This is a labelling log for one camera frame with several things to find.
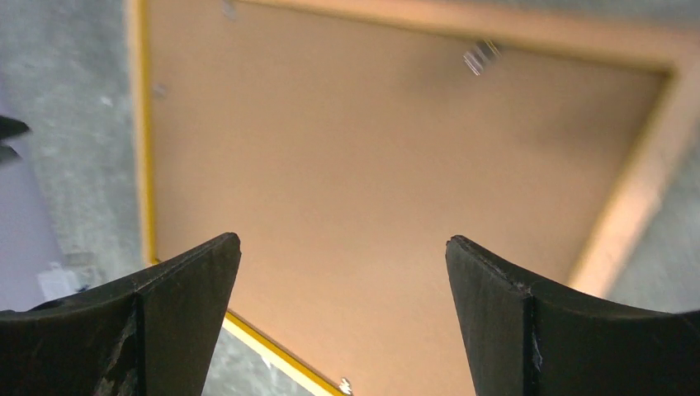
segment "concrete floor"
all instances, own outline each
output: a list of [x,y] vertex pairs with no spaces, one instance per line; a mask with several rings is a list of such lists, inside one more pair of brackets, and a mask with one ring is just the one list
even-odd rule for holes
[[[698,0],[491,2],[675,25],[700,19]],[[0,0],[0,78],[10,104],[35,131],[35,171],[60,245],[66,253],[91,253],[108,280],[142,268],[122,18],[121,0]],[[700,147],[610,298],[650,309],[698,309],[698,265]],[[261,364],[267,367],[222,334],[205,394],[303,394]]]

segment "wooden tray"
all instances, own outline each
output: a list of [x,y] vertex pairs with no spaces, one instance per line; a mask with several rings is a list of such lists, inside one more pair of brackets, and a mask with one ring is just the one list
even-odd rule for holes
[[[425,1],[132,8],[146,260],[238,233],[227,326],[320,394],[318,373],[469,394],[444,243],[602,296],[694,136],[689,33]],[[476,76],[481,39],[501,57]]]

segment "brown board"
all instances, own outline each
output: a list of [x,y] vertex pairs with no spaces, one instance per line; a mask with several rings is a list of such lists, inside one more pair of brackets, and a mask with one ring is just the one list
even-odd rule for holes
[[471,394],[456,233],[568,280],[664,86],[505,46],[149,2],[155,247],[242,239],[230,308],[356,394]]

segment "wooden frame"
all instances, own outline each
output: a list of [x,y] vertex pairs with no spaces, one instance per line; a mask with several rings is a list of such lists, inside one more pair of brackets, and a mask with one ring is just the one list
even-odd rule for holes
[[[604,297],[646,226],[696,136],[700,100],[700,35],[648,26],[552,16],[503,7],[427,0],[241,0],[439,35],[489,37],[517,47],[567,57],[668,73],[668,87],[636,142],[587,247],[570,278],[577,290]],[[150,93],[147,0],[129,0],[135,156],[142,248],[147,264],[155,251],[150,158]],[[341,394],[322,375],[283,351],[234,314],[224,327],[274,362],[313,394]]]

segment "silver metal piece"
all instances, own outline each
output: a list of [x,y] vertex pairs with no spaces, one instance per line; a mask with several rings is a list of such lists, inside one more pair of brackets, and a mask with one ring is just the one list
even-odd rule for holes
[[222,11],[230,20],[234,21],[236,19],[236,8],[234,7],[234,2],[232,0],[224,0]]
[[153,88],[151,89],[154,97],[158,99],[163,99],[168,94],[168,87],[164,86],[163,84],[154,84]]
[[464,54],[464,63],[469,66],[471,72],[480,76],[485,67],[500,56],[499,47],[493,41],[482,40]]
[[338,389],[340,389],[340,391],[343,392],[343,394],[346,394],[347,396],[352,396],[352,385],[350,385],[350,381],[348,381],[347,378],[342,377],[340,379]]

